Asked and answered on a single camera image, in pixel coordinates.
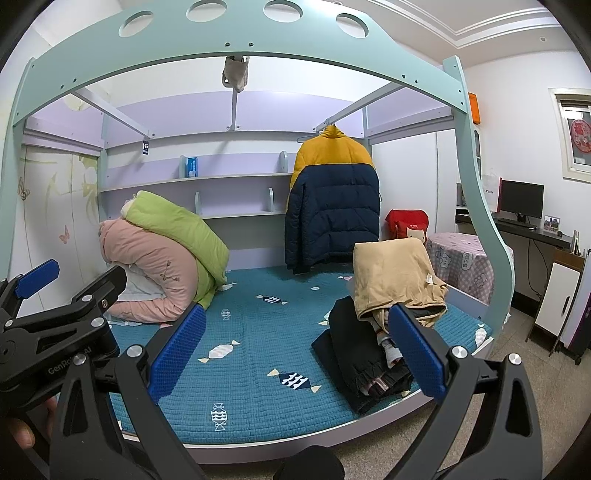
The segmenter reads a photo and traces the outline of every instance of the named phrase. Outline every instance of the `green blanket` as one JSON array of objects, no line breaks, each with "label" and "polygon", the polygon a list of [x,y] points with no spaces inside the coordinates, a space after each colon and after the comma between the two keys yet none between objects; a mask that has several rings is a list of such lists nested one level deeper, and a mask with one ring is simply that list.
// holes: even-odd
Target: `green blanket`
[{"label": "green blanket", "polygon": [[226,283],[230,252],[203,219],[145,190],[125,204],[121,215],[134,225],[178,242],[193,254],[199,275],[194,300],[208,308],[216,289]]}]

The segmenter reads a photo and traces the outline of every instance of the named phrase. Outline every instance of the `light green bed frame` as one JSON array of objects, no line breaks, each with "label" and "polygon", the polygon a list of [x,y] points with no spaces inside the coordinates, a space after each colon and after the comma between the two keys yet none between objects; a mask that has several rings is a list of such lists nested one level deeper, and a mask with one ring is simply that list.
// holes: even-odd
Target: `light green bed frame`
[{"label": "light green bed frame", "polygon": [[[215,3],[227,8],[209,22],[188,19],[190,0],[163,0],[127,9],[72,35],[38,59],[31,59],[12,105],[2,158],[0,277],[8,276],[18,199],[18,162],[25,121],[30,115],[98,80],[158,63],[228,55],[286,57],[376,75],[452,108],[464,196],[495,274],[491,305],[482,320],[496,335],[511,304],[515,275],[477,174],[472,114],[460,60],[445,60],[441,71],[402,49],[366,14],[330,2],[272,2],[288,3],[302,13],[299,20],[291,23],[268,18],[264,14],[268,0]],[[131,37],[121,37],[119,29],[142,12],[152,13],[152,22]],[[366,37],[356,38],[343,32],[336,22],[339,14],[361,20]]]}]

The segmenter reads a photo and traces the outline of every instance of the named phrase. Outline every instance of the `pink blanket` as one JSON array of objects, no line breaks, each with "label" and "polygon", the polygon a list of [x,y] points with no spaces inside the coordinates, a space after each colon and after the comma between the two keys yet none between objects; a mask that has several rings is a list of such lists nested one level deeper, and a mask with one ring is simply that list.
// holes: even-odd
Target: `pink blanket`
[{"label": "pink blanket", "polygon": [[106,262],[136,264],[166,295],[156,300],[117,301],[109,313],[136,322],[176,320],[197,292],[197,264],[192,254],[174,240],[122,218],[101,222],[99,232],[100,252]]}]

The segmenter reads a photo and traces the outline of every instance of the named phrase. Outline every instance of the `teal quilted bed sheet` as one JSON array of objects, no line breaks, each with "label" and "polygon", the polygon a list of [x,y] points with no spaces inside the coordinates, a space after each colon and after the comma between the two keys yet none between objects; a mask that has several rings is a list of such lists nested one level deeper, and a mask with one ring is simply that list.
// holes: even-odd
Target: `teal quilted bed sheet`
[{"label": "teal quilted bed sheet", "polygon": [[[160,408],[183,443],[219,445],[286,439],[359,418],[332,386],[314,356],[312,342],[328,328],[326,314],[348,295],[352,266],[333,265],[293,276],[285,267],[228,272],[231,288],[219,291],[207,310],[205,334]],[[448,345],[476,349],[483,326],[449,305],[435,329]],[[145,345],[157,325],[118,326],[122,351]],[[297,390],[280,378],[308,381]],[[416,382],[412,390],[418,389]],[[133,426],[120,395],[113,407],[125,432]],[[387,407],[388,397],[372,411]]]}]

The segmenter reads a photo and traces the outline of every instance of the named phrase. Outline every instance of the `pink checkered tablecloth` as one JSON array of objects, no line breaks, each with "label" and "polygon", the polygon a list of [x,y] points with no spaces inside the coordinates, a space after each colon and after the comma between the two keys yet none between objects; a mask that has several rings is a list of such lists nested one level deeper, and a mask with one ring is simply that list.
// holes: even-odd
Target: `pink checkered tablecloth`
[{"label": "pink checkered tablecloth", "polygon": [[[492,265],[476,235],[435,233],[427,240],[435,275],[459,290],[490,304]],[[507,247],[513,259],[513,250]]]}]

